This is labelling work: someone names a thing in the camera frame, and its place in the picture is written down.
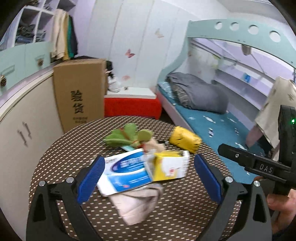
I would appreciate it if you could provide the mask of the right hand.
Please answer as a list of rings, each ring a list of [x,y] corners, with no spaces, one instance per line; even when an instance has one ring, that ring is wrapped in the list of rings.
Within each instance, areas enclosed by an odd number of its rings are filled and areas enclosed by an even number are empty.
[[[291,189],[288,196],[268,194],[267,205],[273,211],[278,211],[278,217],[272,221],[273,235],[284,231],[295,218],[295,190]]]

